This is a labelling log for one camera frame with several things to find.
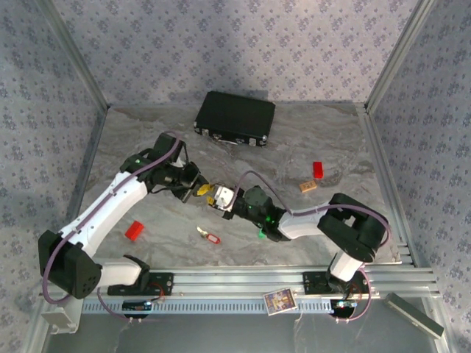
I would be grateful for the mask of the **key with red tag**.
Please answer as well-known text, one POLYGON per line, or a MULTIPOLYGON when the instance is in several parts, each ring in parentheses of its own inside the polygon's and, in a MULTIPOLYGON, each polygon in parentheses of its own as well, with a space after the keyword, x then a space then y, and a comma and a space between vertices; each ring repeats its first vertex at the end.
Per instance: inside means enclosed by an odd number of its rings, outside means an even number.
POLYGON ((203 230, 201 227, 197 227, 196 230, 198 231, 200 236, 202 238, 204 238, 205 240, 207 240, 211 243, 214 243, 214 244, 220 244, 221 243, 221 240, 218 236, 203 230))

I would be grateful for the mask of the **red thick toy block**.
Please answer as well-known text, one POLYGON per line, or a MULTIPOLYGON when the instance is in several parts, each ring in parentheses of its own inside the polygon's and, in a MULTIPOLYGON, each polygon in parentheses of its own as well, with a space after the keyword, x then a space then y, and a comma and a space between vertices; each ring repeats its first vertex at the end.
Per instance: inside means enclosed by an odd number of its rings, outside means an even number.
POLYGON ((143 232, 144 225, 139 221, 133 221, 127 231, 124 233, 125 237, 131 241, 136 241, 139 235, 143 232))

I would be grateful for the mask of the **black case with metal latches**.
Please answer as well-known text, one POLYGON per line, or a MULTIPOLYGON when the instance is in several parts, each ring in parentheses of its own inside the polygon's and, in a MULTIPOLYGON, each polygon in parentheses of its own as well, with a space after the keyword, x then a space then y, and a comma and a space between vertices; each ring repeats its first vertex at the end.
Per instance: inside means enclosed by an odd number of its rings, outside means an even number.
POLYGON ((270 101, 210 91, 194 121, 202 136, 231 144, 265 146, 275 116, 270 101))

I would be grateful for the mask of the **colourful picture card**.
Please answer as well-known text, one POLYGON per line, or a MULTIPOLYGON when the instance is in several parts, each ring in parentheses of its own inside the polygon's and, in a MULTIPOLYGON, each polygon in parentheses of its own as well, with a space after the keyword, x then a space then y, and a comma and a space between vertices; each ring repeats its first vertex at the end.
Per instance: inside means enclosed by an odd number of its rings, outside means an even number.
POLYGON ((284 288, 263 295, 268 316, 297 309, 297 303, 290 288, 284 288))

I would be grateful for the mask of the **grey metal bar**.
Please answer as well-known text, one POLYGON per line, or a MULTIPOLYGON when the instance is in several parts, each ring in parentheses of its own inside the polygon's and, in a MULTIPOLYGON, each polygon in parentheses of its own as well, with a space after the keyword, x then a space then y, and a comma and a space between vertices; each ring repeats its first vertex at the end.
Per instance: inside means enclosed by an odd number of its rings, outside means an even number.
POLYGON ((395 310, 416 328, 421 329, 434 339, 440 339, 443 336, 445 329, 442 325, 438 324, 396 293, 387 294, 384 302, 388 307, 395 310))

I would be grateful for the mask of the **aluminium side rail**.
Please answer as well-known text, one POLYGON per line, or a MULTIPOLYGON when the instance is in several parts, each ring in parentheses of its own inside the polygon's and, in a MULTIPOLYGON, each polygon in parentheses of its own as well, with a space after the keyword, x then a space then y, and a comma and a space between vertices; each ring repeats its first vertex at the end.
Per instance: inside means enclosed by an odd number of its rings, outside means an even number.
MULTIPOLYGON (((87 149, 85 150, 85 156, 79 170, 79 176, 77 177, 71 203, 68 207, 66 224, 69 224, 79 215, 82 200, 85 195, 85 187, 87 185, 91 167, 96 156, 99 139, 105 125, 107 111, 108 108, 106 107, 104 111, 99 113, 96 123, 93 126, 91 139, 87 149)), ((75 299, 71 297, 66 299, 64 302, 61 302, 58 306, 54 306, 46 302, 42 296, 38 296, 38 300, 36 301, 30 316, 30 323, 24 336, 24 342, 20 353, 42 352, 43 345, 46 341, 46 336, 48 335, 48 331, 51 328, 49 323, 42 316, 43 311, 51 310, 52 313, 58 318, 70 318, 71 323, 76 324, 74 328, 78 329, 82 315, 83 303, 83 299, 75 299)))
MULTIPOLYGON (((400 249, 409 250, 407 255, 400 255, 402 267, 406 269, 407 274, 414 274, 417 273, 418 270, 423 270, 427 275, 433 276, 432 269, 425 266, 423 261, 419 258, 418 251, 414 247, 410 227, 375 122, 369 116, 363 104, 357 104, 355 107, 361 127, 364 130, 369 153, 372 156, 372 163, 375 167, 383 200, 388 208, 389 222, 393 229, 394 240, 397 242, 400 249)), ((450 319, 446 314, 442 297, 438 296, 438 298, 433 299, 431 296, 427 296, 422 302, 424 308, 431 314, 431 318, 436 319, 445 328, 445 336, 438 339, 438 343, 436 344, 437 352, 458 353, 456 335, 452 329, 450 319)))

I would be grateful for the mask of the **aluminium mounting rail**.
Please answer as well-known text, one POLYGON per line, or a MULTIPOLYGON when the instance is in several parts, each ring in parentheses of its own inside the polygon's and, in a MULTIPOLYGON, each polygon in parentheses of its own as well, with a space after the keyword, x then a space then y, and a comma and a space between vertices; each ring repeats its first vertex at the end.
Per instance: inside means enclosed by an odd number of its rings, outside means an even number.
MULTIPOLYGON (((268 292, 290 288, 301 299, 306 296, 302 274, 325 269, 324 266, 241 266, 164 268, 152 272, 173 273, 174 298, 255 298, 268 292)), ((374 299, 383 298, 388 293, 396 293, 405 298, 441 296, 430 268, 368 265, 364 271, 374 299)))

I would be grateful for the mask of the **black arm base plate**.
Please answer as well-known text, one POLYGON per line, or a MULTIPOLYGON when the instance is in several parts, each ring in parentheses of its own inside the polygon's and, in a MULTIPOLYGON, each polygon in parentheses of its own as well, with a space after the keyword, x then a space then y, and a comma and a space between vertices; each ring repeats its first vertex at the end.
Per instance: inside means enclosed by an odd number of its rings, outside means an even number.
POLYGON ((173 289, 171 272, 146 272, 132 285, 114 285, 107 289, 108 296, 169 296, 173 289))
POLYGON ((341 294, 346 295, 352 290, 357 293, 368 293, 366 277, 356 271, 349 281, 337 279, 326 271, 306 271, 302 273, 302 283, 306 295, 341 294))

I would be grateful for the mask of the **aluminium frame post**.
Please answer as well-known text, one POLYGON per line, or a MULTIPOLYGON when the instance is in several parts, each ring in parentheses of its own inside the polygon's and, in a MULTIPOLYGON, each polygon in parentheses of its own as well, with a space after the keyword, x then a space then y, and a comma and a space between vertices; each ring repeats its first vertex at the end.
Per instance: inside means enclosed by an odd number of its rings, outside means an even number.
POLYGON ((438 0, 417 0, 415 8, 412 10, 406 25, 404 26, 388 60, 378 77, 364 107, 371 115, 377 109, 381 99, 388 90, 392 80, 403 64, 407 53, 417 39, 421 29, 425 25, 428 16, 435 7, 438 0))
POLYGON ((74 67, 76 73, 81 79, 86 90, 90 94, 95 105, 102 111, 108 111, 108 104, 97 81, 91 73, 85 58, 81 54, 78 46, 69 32, 65 21, 57 11, 52 0, 34 0, 48 25, 50 26, 54 36, 57 38, 69 62, 74 67))

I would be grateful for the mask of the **white plastic bracket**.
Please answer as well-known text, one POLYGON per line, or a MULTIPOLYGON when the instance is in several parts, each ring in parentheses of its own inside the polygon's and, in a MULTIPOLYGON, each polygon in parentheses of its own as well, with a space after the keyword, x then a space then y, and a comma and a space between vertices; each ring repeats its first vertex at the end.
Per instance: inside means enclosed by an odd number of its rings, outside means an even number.
POLYGON ((80 312, 57 307, 41 314, 52 335, 74 334, 79 328, 80 312))

